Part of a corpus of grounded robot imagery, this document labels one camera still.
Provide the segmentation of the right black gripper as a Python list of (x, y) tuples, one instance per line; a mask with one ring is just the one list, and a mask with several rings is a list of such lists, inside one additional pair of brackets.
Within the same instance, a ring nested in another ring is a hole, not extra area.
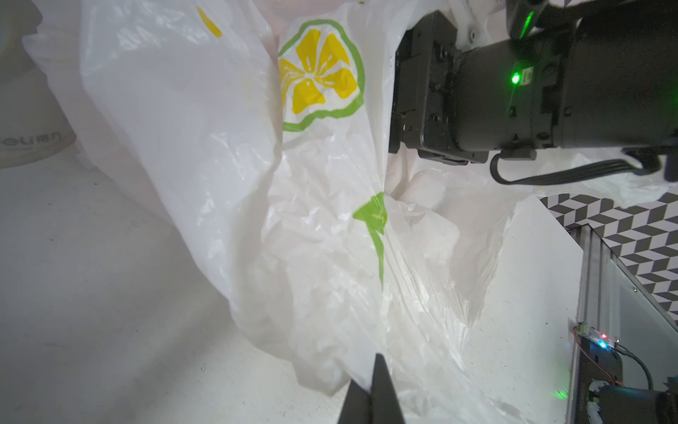
[(444, 164), (483, 164), (501, 151), (531, 160), (553, 148), (561, 29), (462, 51), (458, 29), (431, 12), (395, 53), (388, 151)]

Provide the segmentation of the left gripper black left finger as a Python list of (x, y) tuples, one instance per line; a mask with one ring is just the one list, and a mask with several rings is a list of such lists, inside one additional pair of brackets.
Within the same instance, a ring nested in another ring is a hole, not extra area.
[(371, 394), (362, 389), (355, 381), (351, 381), (337, 423), (371, 424), (372, 422)]

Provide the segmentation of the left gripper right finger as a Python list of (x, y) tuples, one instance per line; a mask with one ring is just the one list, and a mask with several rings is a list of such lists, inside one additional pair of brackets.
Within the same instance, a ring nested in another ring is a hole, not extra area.
[(372, 424), (405, 424), (385, 357), (375, 356), (371, 389)]

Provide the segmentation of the white plastic bag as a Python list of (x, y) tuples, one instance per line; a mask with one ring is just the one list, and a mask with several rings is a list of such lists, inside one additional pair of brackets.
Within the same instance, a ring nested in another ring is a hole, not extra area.
[(540, 189), (388, 157), (396, 49), (464, 1), (40, 1), (24, 39), (88, 159), (173, 223), (256, 347), (328, 395), (392, 370), (407, 420), (526, 423), (463, 349)]

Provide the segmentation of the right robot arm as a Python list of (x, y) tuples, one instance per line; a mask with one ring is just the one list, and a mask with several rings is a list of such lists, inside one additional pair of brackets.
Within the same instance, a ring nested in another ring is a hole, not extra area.
[(621, 173), (677, 180), (677, 4), (510, 1), (508, 39), (463, 51), (441, 12), (395, 53), (388, 150), (450, 165), (532, 161), (541, 149), (619, 159), (523, 178), (560, 186)]

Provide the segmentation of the grey tape roll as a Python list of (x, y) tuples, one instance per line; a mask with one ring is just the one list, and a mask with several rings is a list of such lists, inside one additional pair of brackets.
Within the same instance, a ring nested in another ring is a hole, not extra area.
[(44, 72), (28, 55), (23, 38), (42, 15), (31, 1), (1, 3), (1, 167), (31, 164), (76, 140)]

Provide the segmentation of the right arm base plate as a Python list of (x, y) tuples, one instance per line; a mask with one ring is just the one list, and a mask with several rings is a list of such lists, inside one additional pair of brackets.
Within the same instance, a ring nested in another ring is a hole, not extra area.
[[(629, 348), (587, 323), (572, 329), (576, 344), (572, 423), (676, 423), (677, 377), (669, 376), (664, 390), (654, 388), (649, 367)], [(622, 358), (641, 367), (645, 389), (623, 382)]]

